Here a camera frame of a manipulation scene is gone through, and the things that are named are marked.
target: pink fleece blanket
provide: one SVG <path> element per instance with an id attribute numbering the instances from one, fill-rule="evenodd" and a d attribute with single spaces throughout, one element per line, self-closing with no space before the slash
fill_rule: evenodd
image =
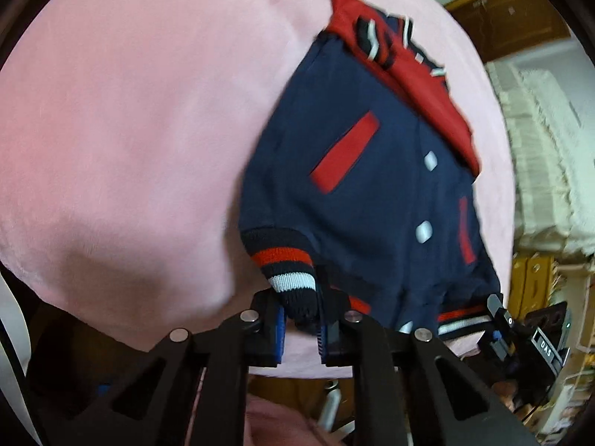
<path id="1" fill-rule="evenodd" d="M 514 179 L 480 59 L 434 0 L 368 0 L 415 21 L 474 130 L 484 241 L 503 291 Z M 242 170 L 329 0 L 51 0 L 0 72 L 0 260 L 132 347 L 199 331 L 267 286 L 236 228 Z M 459 340 L 457 352 L 477 338 Z M 275 375 L 350 375 L 291 333 Z"/>

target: varsity jacket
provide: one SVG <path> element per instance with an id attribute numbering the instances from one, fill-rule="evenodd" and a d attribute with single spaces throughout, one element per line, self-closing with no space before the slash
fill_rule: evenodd
<path id="1" fill-rule="evenodd" d="M 331 2 L 246 169 L 246 251 L 298 324 L 316 320 L 323 279 L 386 327 L 481 329 L 500 286 L 473 205 L 480 164 L 444 67 L 408 17 Z"/>

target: striped knit cuff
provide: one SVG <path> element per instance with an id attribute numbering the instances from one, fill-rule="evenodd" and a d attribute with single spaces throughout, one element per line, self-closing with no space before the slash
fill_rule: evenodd
<path id="1" fill-rule="evenodd" d="M 438 335 L 442 340 L 463 337 L 486 330 L 492 317 L 487 310 L 487 296 L 474 299 L 459 307 L 446 307 L 438 316 Z"/>
<path id="2" fill-rule="evenodd" d="M 298 327 L 316 320 L 318 300 L 308 239 L 292 229 L 266 227 L 243 232 L 242 241 Z"/>

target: metal screw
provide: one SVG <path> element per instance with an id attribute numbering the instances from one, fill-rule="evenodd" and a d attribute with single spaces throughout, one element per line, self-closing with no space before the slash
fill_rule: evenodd
<path id="1" fill-rule="evenodd" d="M 345 320 L 350 321 L 351 323 L 358 323 L 359 321 L 362 321 L 362 318 L 364 318 L 364 316 L 357 310 L 346 311 L 344 317 Z"/>
<path id="2" fill-rule="evenodd" d="M 332 381 L 327 381 L 326 384 L 324 385 L 324 388 L 327 391 L 331 391 L 331 390 L 335 389 L 336 387 L 338 387 L 337 379 L 333 379 Z"/>
<path id="3" fill-rule="evenodd" d="M 257 321 L 258 320 L 258 312 L 256 310 L 244 310 L 240 313 L 240 318 L 242 321 Z"/>
<path id="4" fill-rule="evenodd" d="M 172 342 L 183 342 L 189 335 L 190 333 L 186 329 L 175 329 L 170 332 L 170 340 Z"/>
<path id="5" fill-rule="evenodd" d="M 414 332 L 415 338 L 421 342 L 429 342 L 432 340 L 432 332 L 428 329 L 417 329 Z"/>

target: red pocket trim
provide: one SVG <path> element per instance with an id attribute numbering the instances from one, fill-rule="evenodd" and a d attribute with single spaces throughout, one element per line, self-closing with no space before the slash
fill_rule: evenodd
<path id="1" fill-rule="evenodd" d="M 362 155 L 379 127 L 374 114 L 368 112 L 331 147 L 310 173 L 310 178 L 320 191 L 328 194 L 337 187 Z"/>
<path id="2" fill-rule="evenodd" d="M 473 252 L 469 232 L 467 231 L 467 196 L 459 199 L 459 245 L 465 263 L 467 265 L 474 263 L 477 257 Z"/>

